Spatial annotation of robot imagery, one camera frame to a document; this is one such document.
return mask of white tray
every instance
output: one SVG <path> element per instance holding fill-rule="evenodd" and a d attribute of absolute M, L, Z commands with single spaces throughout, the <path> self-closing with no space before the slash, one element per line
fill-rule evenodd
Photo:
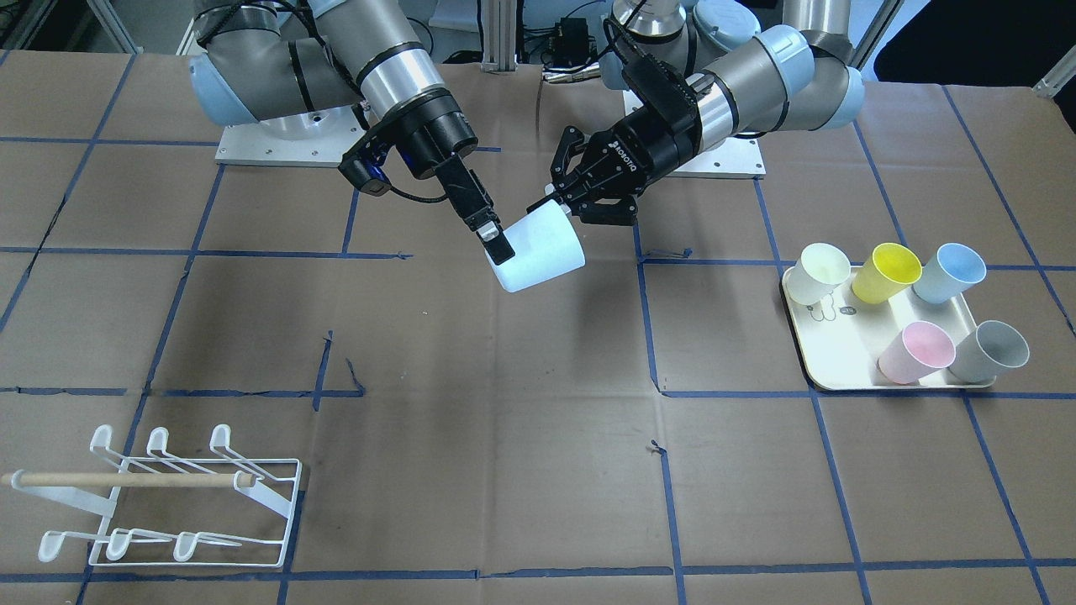
<path fill-rule="evenodd" d="M 960 343 L 975 329 L 975 319 L 963 295 L 942 305 L 924 302 L 907 289 L 880 305 L 867 305 L 852 294 L 852 276 L 819 304 L 805 307 L 784 292 L 789 271 L 781 278 L 784 305 L 799 344 L 807 375 L 826 391 L 908 391 L 933 389 L 985 389 L 994 383 L 965 382 L 948 369 L 935 371 L 911 384 L 895 384 L 878 370 L 878 357 L 901 329 L 925 320 L 945 329 Z"/>

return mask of yellow cup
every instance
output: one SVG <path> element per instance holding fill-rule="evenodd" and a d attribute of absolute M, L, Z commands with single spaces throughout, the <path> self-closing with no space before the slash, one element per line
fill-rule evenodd
<path fill-rule="evenodd" d="M 898 243 L 881 243 L 852 280 L 852 292 L 870 305 L 884 302 L 916 283 L 923 265 L 916 253 Z"/>

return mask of wooden handle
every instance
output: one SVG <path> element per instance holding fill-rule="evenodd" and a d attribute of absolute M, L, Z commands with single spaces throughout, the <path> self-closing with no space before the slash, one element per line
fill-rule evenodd
<path fill-rule="evenodd" d="M 239 476 L 240 488 L 253 488 L 254 475 L 203 473 L 23 473 L 18 483 L 26 488 L 230 488 Z M 14 473 L 0 476 L 0 482 L 11 484 Z"/>

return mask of blue cup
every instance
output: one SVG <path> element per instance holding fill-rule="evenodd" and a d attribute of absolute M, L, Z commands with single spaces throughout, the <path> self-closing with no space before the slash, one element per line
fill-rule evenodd
<path fill-rule="evenodd" d="M 923 276 L 911 287 L 923 300 L 940 305 L 986 277 L 987 264 L 982 257 L 962 243 L 950 242 L 938 248 L 923 267 Z"/>

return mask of plastic cup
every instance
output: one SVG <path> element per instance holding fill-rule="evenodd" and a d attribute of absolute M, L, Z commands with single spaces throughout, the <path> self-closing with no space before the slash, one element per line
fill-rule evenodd
<path fill-rule="evenodd" d="M 571 221 L 553 200 L 505 229 L 505 237 L 515 256 L 500 265 L 494 265 L 489 254 L 485 259 L 508 292 L 519 292 L 586 264 Z"/>
<path fill-rule="evenodd" d="M 878 305 L 916 283 L 922 275 L 923 265 L 915 252 L 898 243 L 881 243 L 852 280 L 852 293 L 864 302 Z"/>
<path fill-rule="evenodd" d="M 910 384 L 920 378 L 949 367 L 957 355 L 952 339 L 931 322 L 911 322 L 878 358 L 878 369 L 897 384 Z"/>
<path fill-rule="evenodd" d="M 987 264 L 981 256 L 962 243 L 950 242 L 938 248 L 911 290 L 923 300 L 940 305 L 986 277 Z"/>
<path fill-rule="evenodd" d="M 957 346 L 949 371 L 967 382 L 982 382 L 1022 367 L 1031 358 L 1028 341 L 1005 322 L 988 320 Z"/>
<path fill-rule="evenodd" d="M 851 273 L 848 256 L 839 248 L 812 243 L 799 253 L 784 282 L 784 291 L 801 305 L 813 305 L 845 283 Z"/>

